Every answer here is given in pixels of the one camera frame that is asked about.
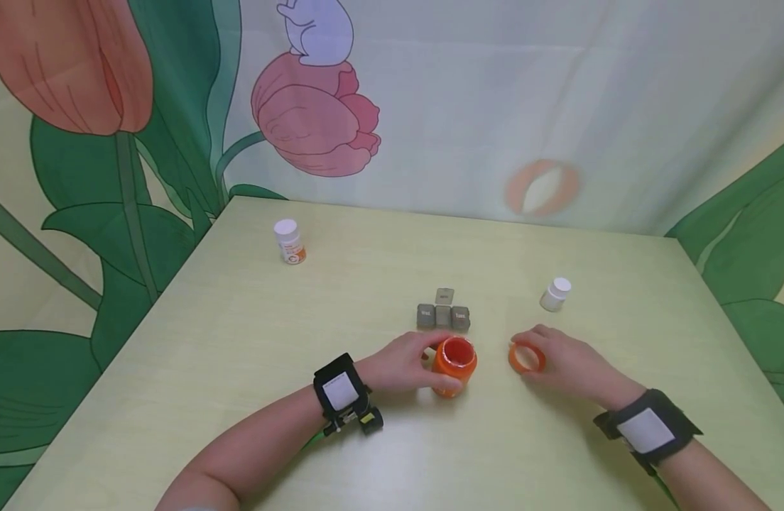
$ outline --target orange bottle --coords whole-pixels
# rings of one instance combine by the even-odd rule
[[[435,360],[432,362],[432,372],[449,375],[463,382],[463,388],[458,391],[444,391],[437,388],[432,390],[440,397],[455,397],[466,388],[469,378],[472,377],[477,367],[477,353],[474,346],[464,337],[450,337],[438,345]]]

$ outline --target gray block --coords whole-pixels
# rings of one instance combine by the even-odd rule
[[[435,306],[430,303],[420,303],[418,305],[418,328],[435,328]]]
[[[457,305],[452,307],[452,330],[466,332],[470,326],[472,320],[469,319],[469,308]]]
[[[452,308],[446,305],[435,307],[435,324],[438,328],[452,328]]]
[[[438,288],[435,295],[435,305],[452,305],[454,290],[452,288]]]

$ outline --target wrist strap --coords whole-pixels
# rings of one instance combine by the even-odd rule
[[[701,435],[698,429],[664,392],[655,388],[615,412],[599,414],[594,423],[610,439],[624,438],[631,454],[650,475],[654,467],[681,451]]]
[[[364,385],[355,370],[352,357],[344,353],[316,371],[312,387],[330,423],[323,430],[325,436],[340,432],[353,419],[360,419],[365,434],[383,426],[380,411],[369,402],[370,388]]]

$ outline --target person's left hand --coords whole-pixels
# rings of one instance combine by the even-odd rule
[[[436,348],[449,337],[452,333],[444,330],[407,332],[378,353],[356,362],[355,369],[374,392],[407,392],[423,387],[460,390],[460,380],[431,372],[420,362],[425,349]]]

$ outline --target white rabbit illustration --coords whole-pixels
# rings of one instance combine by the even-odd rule
[[[338,0],[285,0],[290,53],[303,65],[338,65],[352,52],[352,21]]]

